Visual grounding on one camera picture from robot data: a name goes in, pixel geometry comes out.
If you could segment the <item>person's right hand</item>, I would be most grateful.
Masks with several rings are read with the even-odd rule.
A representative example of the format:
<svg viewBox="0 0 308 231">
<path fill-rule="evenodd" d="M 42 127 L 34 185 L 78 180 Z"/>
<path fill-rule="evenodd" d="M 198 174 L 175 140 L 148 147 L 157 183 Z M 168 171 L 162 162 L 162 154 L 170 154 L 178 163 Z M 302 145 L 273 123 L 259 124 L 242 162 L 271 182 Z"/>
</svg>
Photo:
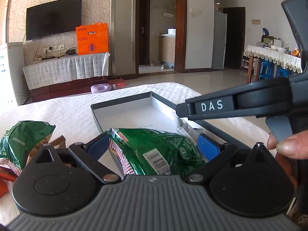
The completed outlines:
<svg viewBox="0 0 308 231">
<path fill-rule="evenodd" d="M 307 160 L 308 158 L 308 131 L 302 131 L 278 142 L 273 134 L 269 135 L 267 148 L 274 150 L 291 159 Z"/>
</svg>

